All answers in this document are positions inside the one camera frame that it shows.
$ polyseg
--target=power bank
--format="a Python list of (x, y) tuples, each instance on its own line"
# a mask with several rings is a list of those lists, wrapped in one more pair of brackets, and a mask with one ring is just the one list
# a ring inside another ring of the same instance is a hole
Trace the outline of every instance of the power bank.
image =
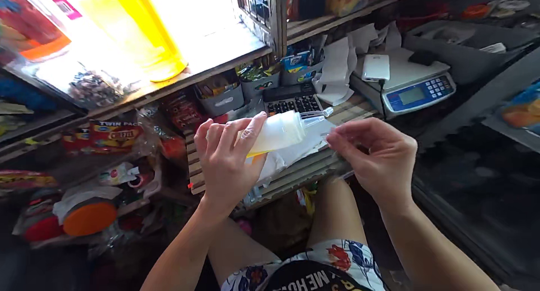
[(390, 80), (390, 57), (378, 54), (366, 55), (364, 57), (362, 80), (368, 82)]

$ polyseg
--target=floral shorts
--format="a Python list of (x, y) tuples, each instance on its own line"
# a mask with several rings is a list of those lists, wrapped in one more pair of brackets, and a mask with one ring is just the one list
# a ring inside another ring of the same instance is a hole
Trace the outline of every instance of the floral shorts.
[(276, 260), (240, 269), (231, 274), (221, 291), (264, 290), (268, 279), (280, 267), (294, 261), (310, 260), (340, 269), (367, 290), (384, 291), (380, 273), (368, 246), (352, 240), (327, 240), (317, 243), (307, 252), (284, 261)]

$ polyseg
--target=digital weighing scale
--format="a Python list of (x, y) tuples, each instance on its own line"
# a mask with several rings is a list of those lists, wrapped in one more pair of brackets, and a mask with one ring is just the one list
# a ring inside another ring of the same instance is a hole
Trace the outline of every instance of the digital weighing scale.
[(350, 84), (366, 96), (382, 113), (386, 109), (387, 118), (419, 110), (434, 105), (456, 92), (456, 84), (448, 73), (450, 67), (434, 61), (431, 66), (409, 62), (412, 51), (404, 48), (384, 52), (390, 57), (390, 80), (384, 84), (380, 99), (380, 86), (377, 82), (362, 81), (364, 60), (358, 58)]

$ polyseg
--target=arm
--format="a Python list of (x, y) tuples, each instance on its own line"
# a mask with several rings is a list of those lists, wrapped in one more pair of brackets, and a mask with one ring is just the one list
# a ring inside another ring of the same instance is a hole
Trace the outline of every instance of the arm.
[[(253, 187), (260, 176), (266, 155), (246, 163), (246, 156), (260, 133), (266, 113), (226, 125), (203, 123), (194, 138), (205, 174), (206, 191), (197, 210), (188, 220), (146, 277), (141, 291), (194, 290), (215, 237), (215, 228)], [(237, 141), (238, 132), (244, 130)]]
[(415, 205), (411, 180), (417, 144), (412, 137), (369, 118), (337, 127), (327, 141), (352, 165), (359, 183), (379, 205), (392, 244), (417, 288), (499, 290)]

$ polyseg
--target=hand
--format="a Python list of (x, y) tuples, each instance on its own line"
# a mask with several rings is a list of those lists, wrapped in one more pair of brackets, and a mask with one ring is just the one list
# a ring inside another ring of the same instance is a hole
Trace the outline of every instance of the hand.
[[(416, 140), (377, 118), (350, 121), (326, 138), (353, 167), (362, 187), (382, 212), (406, 211), (414, 205), (411, 180), (416, 156)], [(355, 144), (369, 149), (368, 154)]]
[[(226, 218), (259, 179), (266, 154), (253, 157), (251, 164), (246, 163), (246, 156), (266, 117), (261, 112), (253, 119), (243, 118), (225, 125), (208, 119), (197, 130), (193, 141), (206, 185), (201, 204), (213, 215)], [(244, 131), (237, 141), (241, 130)]]

